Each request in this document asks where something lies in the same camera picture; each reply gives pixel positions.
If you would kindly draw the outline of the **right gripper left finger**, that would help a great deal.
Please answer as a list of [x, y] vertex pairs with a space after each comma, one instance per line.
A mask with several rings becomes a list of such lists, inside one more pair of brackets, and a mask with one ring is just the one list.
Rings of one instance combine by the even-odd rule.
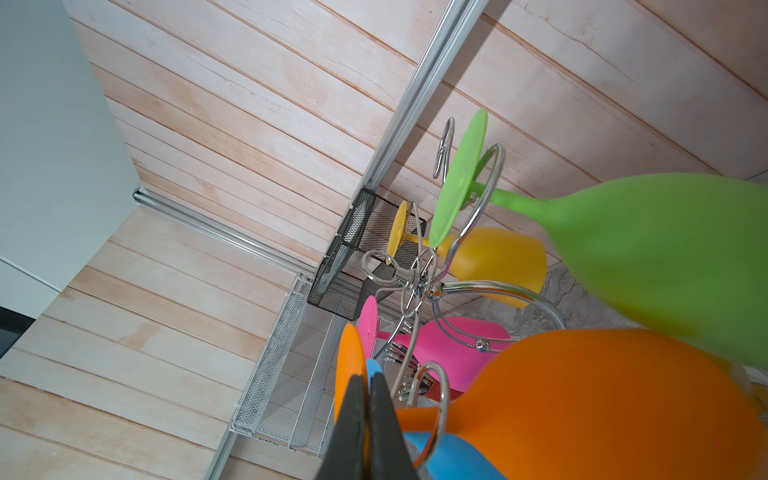
[[366, 379], [353, 375], [347, 385], [317, 480], [363, 479], [365, 473]]

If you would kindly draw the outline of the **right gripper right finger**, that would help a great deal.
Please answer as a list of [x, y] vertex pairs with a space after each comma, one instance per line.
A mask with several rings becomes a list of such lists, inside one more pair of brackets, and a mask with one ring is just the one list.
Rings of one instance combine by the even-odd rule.
[[373, 480], [418, 478], [399, 426], [390, 392], [382, 373], [369, 385], [370, 474]]

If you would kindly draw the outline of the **blue wine glass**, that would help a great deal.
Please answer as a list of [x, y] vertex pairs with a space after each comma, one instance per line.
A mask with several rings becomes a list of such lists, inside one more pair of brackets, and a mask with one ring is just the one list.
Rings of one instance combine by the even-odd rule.
[[[377, 361], [367, 359], [369, 380], [375, 373], [383, 373]], [[418, 458], [430, 434], [423, 432], [403, 433], [405, 445], [412, 459]], [[458, 436], [445, 434], [426, 467], [419, 472], [420, 479], [506, 479], [471, 444]]]

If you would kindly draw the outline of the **orange wine glass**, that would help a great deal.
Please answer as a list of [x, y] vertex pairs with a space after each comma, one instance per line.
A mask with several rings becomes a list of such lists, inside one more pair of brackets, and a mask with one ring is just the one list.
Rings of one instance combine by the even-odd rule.
[[[335, 424], [348, 382], [366, 379], [365, 473], [371, 479], [369, 385], [357, 329], [339, 345]], [[643, 329], [556, 330], [500, 353], [461, 397], [396, 409], [403, 433], [445, 434], [508, 479], [763, 479], [767, 432], [752, 401], [700, 350]]]

